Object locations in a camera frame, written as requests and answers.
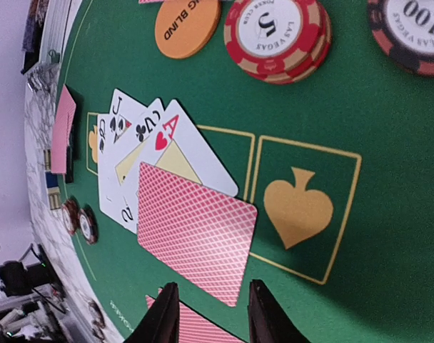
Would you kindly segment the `dark chips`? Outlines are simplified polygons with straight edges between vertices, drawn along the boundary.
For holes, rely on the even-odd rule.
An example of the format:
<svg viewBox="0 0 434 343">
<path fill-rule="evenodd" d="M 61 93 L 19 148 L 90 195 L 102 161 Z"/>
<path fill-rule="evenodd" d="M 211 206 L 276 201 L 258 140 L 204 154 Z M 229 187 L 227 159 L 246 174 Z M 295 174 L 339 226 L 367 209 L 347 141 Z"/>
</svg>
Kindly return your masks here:
<svg viewBox="0 0 434 343">
<path fill-rule="evenodd" d="M 434 77 L 434 0 L 368 1 L 373 38 L 403 68 Z"/>
<path fill-rule="evenodd" d="M 82 208 L 78 214 L 79 225 L 84 239 L 89 245 L 98 241 L 98 228 L 93 213 L 89 207 Z"/>
</svg>

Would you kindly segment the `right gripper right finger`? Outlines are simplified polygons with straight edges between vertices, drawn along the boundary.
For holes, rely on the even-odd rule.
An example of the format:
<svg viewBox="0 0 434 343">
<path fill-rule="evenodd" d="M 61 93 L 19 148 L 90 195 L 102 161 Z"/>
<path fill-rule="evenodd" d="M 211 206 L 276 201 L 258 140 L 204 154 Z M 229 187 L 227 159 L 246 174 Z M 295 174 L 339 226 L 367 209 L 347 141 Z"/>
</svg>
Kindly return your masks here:
<svg viewBox="0 0 434 343">
<path fill-rule="evenodd" d="M 250 283 L 248 303 L 250 342 L 309 343 L 260 279 Z"/>
</svg>

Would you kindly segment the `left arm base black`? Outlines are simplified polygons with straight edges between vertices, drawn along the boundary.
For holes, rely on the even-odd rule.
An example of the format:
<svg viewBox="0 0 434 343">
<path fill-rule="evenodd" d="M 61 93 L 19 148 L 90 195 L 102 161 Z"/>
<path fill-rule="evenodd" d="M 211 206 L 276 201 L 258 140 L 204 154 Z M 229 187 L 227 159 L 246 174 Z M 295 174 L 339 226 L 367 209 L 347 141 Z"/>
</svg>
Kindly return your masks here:
<svg viewBox="0 0 434 343">
<path fill-rule="evenodd" d="M 10 310 L 27 315 L 41 305 L 65 314 L 64 286 L 44 248 L 30 246 L 25 255 L 33 254 L 37 262 L 24 264 L 22 258 L 0 264 L 0 314 Z"/>
</svg>

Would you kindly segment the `triangular all-in button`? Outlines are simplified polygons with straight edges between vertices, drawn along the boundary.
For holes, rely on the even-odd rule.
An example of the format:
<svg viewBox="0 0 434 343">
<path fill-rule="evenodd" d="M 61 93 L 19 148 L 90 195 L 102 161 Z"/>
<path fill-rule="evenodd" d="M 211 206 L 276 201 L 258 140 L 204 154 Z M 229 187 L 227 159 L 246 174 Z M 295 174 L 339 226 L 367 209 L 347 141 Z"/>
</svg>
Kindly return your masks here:
<svg viewBox="0 0 434 343">
<path fill-rule="evenodd" d="M 74 146 L 70 144 L 66 148 L 65 183 L 70 184 L 73 182 L 74 182 Z"/>
</svg>

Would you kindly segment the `orange big blind button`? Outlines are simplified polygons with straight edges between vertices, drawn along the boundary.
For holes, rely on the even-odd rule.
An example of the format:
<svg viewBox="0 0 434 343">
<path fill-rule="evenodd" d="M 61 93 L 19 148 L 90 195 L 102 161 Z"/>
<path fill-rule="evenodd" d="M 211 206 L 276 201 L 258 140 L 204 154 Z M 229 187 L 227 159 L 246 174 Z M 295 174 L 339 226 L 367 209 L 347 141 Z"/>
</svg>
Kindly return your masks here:
<svg viewBox="0 0 434 343">
<path fill-rule="evenodd" d="M 163 2 L 154 30 L 159 51 L 171 59 L 193 56 L 209 42 L 220 17 L 219 1 Z"/>
</svg>

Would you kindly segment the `dark brown chip stack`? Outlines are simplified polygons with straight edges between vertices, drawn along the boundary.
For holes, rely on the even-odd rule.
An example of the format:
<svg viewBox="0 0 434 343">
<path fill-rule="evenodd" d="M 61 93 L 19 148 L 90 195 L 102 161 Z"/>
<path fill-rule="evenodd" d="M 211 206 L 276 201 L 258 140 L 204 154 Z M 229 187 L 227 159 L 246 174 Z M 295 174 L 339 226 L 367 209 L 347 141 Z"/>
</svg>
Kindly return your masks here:
<svg viewBox="0 0 434 343">
<path fill-rule="evenodd" d="M 89 301 L 88 302 L 88 308 L 89 308 L 90 314 L 91 314 L 93 320 L 96 322 L 96 324 L 100 328 L 105 329 L 106 323 L 104 320 L 104 316 L 103 316 L 99 306 L 97 305 L 97 303 L 94 300 Z"/>
</svg>

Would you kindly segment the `dealt red-backed cards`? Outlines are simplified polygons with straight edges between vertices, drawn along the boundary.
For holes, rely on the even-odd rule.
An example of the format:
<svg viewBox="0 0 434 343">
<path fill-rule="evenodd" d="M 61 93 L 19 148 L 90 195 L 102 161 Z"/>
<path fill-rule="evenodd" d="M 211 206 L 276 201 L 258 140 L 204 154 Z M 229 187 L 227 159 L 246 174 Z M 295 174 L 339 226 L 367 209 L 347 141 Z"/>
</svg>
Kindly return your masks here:
<svg viewBox="0 0 434 343">
<path fill-rule="evenodd" d="M 70 144 L 75 111 L 76 103 L 67 86 L 64 85 L 61 90 L 52 131 L 51 172 L 53 174 L 66 173 L 66 151 Z"/>
</svg>

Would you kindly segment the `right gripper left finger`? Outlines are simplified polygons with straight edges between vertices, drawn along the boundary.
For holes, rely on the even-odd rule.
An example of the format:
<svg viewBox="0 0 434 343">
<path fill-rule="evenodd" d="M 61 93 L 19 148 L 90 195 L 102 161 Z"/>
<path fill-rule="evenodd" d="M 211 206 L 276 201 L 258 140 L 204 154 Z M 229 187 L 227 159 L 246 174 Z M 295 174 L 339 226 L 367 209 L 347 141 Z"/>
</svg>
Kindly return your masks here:
<svg viewBox="0 0 434 343">
<path fill-rule="evenodd" d="M 131 343 L 178 342 L 180 307 L 178 285 L 165 285 L 137 328 L 131 334 Z"/>
</svg>

